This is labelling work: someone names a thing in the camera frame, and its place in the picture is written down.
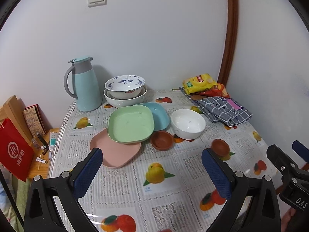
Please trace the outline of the blue square plate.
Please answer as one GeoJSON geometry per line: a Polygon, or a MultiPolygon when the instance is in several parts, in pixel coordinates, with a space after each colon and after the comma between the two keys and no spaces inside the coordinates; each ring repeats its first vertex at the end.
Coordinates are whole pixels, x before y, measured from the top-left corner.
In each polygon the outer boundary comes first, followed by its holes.
{"type": "Polygon", "coordinates": [[[152,112],[154,118],[154,131],[162,131],[169,127],[170,118],[166,113],[166,110],[158,103],[148,102],[141,103],[141,105],[146,106],[152,112]]]}

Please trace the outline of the patterned gift box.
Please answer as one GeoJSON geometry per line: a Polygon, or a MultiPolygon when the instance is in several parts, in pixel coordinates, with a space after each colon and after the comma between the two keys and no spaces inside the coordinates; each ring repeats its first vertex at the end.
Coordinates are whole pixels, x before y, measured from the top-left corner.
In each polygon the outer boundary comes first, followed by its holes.
{"type": "Polygon", "coordinates": [[[33,137],[36,137],[38,133],[41,136],[45,136],[47,134],[42,118],[40,116],[38,104],[26,107],[23,110],[23,116],[33,137]]]}

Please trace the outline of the brown wooden door frame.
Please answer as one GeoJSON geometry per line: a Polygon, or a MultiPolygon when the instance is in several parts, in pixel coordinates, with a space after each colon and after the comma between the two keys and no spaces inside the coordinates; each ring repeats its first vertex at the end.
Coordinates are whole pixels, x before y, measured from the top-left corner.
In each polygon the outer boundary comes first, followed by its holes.
{"type": "Polygon", "coordinates": [[[236,49],[239,20],[239,0],[227,0],[227,28],[218,82],[227,85],[236,49]]]}

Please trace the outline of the small white tube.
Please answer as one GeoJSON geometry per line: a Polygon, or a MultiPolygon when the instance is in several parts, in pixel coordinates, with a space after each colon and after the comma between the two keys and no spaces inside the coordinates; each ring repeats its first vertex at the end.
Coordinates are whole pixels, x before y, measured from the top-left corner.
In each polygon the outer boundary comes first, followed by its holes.
{"type": "Polygon", "coordinates": [[[36,157],[36,162],[43,163],[45,165],[48,163],[48,161],[46,161],[45,159],[42,159],[40,157],[36,157]]]}

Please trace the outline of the small brown clay bowl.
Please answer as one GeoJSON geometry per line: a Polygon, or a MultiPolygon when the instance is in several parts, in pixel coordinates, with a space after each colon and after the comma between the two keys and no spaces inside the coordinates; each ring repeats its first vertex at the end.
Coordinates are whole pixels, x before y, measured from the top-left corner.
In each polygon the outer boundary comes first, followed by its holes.
{"type": "Polygon", "coordinates": [[[166,151],[173,146],[173,136],[167,131],[156,131],[152,134],[150,142],[156,150],[166,151]]]}

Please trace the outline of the pink square plate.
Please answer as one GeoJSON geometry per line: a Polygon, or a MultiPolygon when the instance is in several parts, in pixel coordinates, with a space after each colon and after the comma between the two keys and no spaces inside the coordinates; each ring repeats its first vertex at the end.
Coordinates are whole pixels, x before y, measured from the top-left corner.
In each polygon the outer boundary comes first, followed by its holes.
{"type": "Polygon", "coordinates": [[[102,165],[117,169],[131,161],[141,148],[141,142],[137,143],[118,143],[110,139],[107,128],[95,135],[90,141],[90,150],[93,148],[101,149],[103,153],[102,165]]]}

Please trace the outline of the grey checked cloth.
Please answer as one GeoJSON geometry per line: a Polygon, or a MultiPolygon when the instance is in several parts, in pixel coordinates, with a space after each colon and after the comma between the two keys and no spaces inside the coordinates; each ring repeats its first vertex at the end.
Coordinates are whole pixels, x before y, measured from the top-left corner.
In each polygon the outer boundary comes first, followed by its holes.
{"type": "Polygon", "coordinates": [[[228,127],[235,127],[248,122],[252,118],[252,113],[233,98],[214,96],[194,100],[192,96],[185,93],[183,87],[179,87],[179,90],[212,123],[222,122],[228,127]]]}

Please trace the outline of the green square plate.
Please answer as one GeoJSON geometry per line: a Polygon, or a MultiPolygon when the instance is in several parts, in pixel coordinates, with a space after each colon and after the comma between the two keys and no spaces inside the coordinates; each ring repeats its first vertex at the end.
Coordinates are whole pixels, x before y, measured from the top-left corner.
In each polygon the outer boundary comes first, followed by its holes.
{"type": "Polygon", "coordinates": [[[154,132],[154,117],[143,105],[121,107],[110,115],[107,133],[117,143],[136,143],[147,140],[154,132]]]}

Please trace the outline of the large white ceramic bowl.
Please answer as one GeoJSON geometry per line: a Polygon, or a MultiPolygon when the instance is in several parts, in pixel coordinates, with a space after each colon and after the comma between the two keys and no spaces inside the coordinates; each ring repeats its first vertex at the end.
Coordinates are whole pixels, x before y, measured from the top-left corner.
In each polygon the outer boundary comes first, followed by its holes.
{"type": "Polygon", "coordinates": [[[148,91],[148,88],[146,85],[144,85],[141,92],[136,97],[126,99],[126,100],[119,100],[119,99],[112,97],[111,94],[108,92],[108,90],[105,89],[104,97],[107,103],[110,104],[112,107],[120,108],[120,107],[127,107],[127,106],[132,106],[132,105],[143,103],[146,97],[147,91],[148,91]]]}

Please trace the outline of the blue crane pattern bowl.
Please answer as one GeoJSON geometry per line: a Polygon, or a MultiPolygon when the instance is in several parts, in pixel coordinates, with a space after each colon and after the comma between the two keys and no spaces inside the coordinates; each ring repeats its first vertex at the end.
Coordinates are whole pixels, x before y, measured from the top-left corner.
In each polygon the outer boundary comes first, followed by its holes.
{"type": "Polygon", "coordinates": [[[105,88],[112,97],[127,100],[137,97],[145,82],[145,79],[138,75],[119,75],[109,79],[105,88]]]}

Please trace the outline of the white teal tube box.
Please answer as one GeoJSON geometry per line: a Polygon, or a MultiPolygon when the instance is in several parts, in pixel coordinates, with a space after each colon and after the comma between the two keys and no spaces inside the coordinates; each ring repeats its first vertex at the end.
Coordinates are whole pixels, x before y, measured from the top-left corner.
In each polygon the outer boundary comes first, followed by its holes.
{"type": "Polygon", "coordinates": [[[53,152],[55,145],[57,143],[58,133],[57,132],[51,132],[49,136],[49,150],[53,152]]]}

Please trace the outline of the light blue thermos jug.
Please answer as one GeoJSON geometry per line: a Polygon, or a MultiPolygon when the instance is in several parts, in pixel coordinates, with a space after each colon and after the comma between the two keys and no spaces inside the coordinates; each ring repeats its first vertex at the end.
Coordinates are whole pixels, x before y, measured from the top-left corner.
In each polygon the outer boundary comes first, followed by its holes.
{"type": "Polygon", "coordinates": [[[69,61],[63,84],[65,91],[76,100],[79,111],[91,112],[102,104],[102,94],[98,80],[91,64],[93,58],[85,56],[69,61]]]}

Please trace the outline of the yellow chips bag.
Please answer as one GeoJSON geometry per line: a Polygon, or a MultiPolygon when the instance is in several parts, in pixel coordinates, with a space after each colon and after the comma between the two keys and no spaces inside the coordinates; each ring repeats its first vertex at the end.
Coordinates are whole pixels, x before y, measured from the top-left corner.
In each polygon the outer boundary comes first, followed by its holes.
{"type": "Polygon", "coordinates": [[[183,81],[183,88],[187,95],[211,89],[217,82],[208,74],[197,75],[183,81]]]}

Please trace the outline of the red snack bag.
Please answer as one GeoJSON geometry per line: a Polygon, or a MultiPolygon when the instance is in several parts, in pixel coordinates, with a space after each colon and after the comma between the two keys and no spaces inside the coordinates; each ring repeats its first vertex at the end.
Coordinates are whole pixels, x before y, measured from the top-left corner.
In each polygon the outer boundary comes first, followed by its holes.
{"type": "Polygon", "coordinates": [[[197,95],[205,96],[205,97],[224,97],[224,98],[230,98],[228,92],[226,91],[226,88],[223,84],[217,83],[216,85],[212,86],[210,89],[197,92],[197,95]]]}

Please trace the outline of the red paper bag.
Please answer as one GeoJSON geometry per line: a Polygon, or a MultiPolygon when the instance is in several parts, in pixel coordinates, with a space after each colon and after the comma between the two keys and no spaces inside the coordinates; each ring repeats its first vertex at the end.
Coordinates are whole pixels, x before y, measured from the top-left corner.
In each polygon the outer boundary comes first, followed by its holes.
{"type": "Polygon", "coordinates": [[[19,180],[26,182],[34,151],[9,118],[1,123],[1,164],[19,180]]]}

